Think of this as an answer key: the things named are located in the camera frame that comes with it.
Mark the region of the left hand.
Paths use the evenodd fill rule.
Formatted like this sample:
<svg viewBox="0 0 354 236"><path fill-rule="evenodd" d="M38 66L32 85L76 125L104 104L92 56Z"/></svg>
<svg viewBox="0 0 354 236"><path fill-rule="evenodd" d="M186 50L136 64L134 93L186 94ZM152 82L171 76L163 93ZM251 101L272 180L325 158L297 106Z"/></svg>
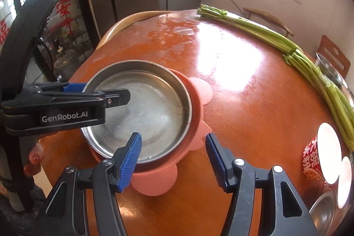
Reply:
<svg viewBox="0 0 354 236"><path fill-rule="evenodd" d="M43 146L37 142L33 146L32 150L28 156L29 162L24 166L24 174L29 176L34 176L41 171L41 161L44 159L44 149Z"/></svg>

